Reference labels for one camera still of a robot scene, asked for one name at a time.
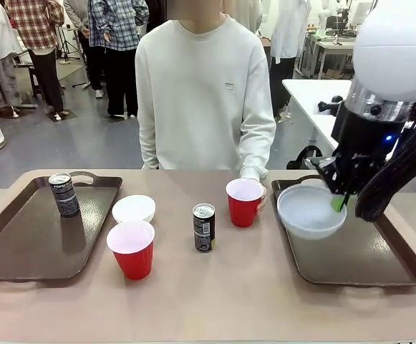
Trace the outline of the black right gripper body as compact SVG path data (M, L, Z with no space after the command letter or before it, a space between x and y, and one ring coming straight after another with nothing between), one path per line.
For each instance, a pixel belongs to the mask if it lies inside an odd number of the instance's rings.
M408 104L341 102L332 130L335 168L381 168L408 121Z

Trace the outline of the white plastic bowl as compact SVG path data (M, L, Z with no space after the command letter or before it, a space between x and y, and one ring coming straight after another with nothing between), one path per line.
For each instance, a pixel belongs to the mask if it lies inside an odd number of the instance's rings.
M276 202L279 218L286 230L308 240L324 239L344 224L347 208L334 210L334 196L322 185L300 183L283 190Z
M151 222L156 210L155 201L146 195L126 196L112 207L112 216L119 224L129 221Z

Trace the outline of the red plastic cup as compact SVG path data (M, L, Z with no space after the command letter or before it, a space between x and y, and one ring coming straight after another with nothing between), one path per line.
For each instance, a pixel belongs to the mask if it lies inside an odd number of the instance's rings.
M130 280L146 278L153 266L155 229L146 221L122 222L107 234L107 247Z
M231 222L238 227L250 227L256 218L264 195L263 186L253 179L237 178L226 185Z

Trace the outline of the person's right forearm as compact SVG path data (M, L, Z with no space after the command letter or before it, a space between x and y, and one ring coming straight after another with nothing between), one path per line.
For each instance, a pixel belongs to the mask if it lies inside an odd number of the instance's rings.
M140 148L143 160L143 169L159 169L160 164L156 151L155 116L149 113L138 115L140 126Z

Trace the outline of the person's left forearm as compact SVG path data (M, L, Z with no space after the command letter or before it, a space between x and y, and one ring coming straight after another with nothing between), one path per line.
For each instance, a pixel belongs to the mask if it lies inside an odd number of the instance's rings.
M240 126L239 153L241 156L241 178L261 182L268 170L271 145L274 141L276 123L270 113L248 114Z

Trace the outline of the person's left hand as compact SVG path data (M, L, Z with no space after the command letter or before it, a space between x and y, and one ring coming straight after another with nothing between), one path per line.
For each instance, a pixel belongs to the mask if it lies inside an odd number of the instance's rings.
M252 178L242 178L239 184L239 199L250 208L254 205L254 215L257 216L267 201L267 188L260 181Z

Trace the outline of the black office chair base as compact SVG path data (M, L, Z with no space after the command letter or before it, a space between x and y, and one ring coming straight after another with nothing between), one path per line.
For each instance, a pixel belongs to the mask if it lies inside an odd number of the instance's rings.
M286 170L307 170L309 167L306 165L305 160L313 157L322 157L322 152L315 145L308 145L301 150L295 160L287 163Z

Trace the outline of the black device on side table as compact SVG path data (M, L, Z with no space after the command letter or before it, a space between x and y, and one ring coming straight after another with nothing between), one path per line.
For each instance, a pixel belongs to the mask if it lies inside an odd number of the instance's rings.
M343 103L343 101L344 99L342 96L335 95L330 102L319 102L317 105L318 111L320 113L329 111L329 113L332 116L336 117L339 110L339 106Z

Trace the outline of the brown serving tray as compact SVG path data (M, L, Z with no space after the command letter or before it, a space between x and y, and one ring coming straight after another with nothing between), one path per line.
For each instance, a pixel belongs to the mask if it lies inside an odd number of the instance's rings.
M0 282L67 280L95 247L122 178L70 173L79 211L62 216L48 176L33 178L0 213Z
M376 222L354 215L324 239L303 239L281 225L296 265L307 282L350 287L416 287L416 254L383 214Z

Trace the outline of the grey workbench with equipment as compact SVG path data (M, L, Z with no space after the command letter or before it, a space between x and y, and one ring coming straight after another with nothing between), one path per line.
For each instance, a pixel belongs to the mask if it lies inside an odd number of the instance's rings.
M352 57L354 41L354 37L320 37L315 32L307 32L303 50L296 58L294 74L310 80L326 78L329 70L340 75Z

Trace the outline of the bystander in white coat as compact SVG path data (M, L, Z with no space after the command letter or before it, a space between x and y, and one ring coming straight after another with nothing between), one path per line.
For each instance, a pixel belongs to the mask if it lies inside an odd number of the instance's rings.
M279 0L279 16L271 36L270 87L275 121L280 121L290 94L282 80L291 79L296 58L300 55L311 3L309 0Z

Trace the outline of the person's white sweatshirt torso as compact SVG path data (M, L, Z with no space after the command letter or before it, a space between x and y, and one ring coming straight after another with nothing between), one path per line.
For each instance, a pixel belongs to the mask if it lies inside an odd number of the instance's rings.
M226 15L202 34L170 20L141 39L135 71L137 119L155 116L159 169L240 172L241 123L248 114L273 115L255 34Z

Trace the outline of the bystander in blue plaid shirt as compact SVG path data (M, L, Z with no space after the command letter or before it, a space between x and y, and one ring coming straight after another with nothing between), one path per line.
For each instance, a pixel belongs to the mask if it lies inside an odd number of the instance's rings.
M147 24L147 4L145 0L87 0L87 8L90 45L105 49L107 113L111 118L136 117L137 28Z

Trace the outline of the black tripod stand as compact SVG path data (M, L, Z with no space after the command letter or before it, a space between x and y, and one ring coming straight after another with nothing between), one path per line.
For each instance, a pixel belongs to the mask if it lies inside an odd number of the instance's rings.
M60 64L61 65L69 65L71 61L69 60L69 42L66 39L65 33L63 28L58 27L57 32L59 35L59 41L60 41L60 48L59 48L59 58L61 59Z

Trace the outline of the bystander in red plaid shirt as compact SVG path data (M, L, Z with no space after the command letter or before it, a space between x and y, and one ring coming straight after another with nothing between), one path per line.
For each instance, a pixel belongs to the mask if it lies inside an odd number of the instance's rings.
M55 54L55 28L64 24L63 7L57 0L5 0L5 8L29 51L46 104L54 119L61 120L69 114L64 108Z

